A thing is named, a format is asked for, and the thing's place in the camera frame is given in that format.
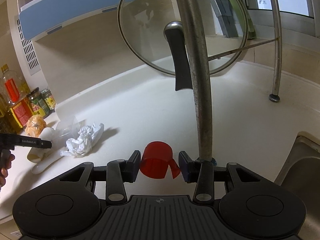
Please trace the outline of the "person left hand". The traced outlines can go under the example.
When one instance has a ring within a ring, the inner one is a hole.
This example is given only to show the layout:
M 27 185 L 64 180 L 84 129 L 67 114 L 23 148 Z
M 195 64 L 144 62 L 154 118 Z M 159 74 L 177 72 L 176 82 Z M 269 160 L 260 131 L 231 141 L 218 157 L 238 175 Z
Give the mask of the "person left hand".
M 3 187 L 6 184 L 6 178 L 8 176 L 8 170 L 11 168 L 12 166 L 12 162 L 15 160 L 15 156 L 13 154 L 11 154 L 4 167 L 1 169 L 1 176 L 0 176 L 0 182 L 1 182 L 1 187 Z

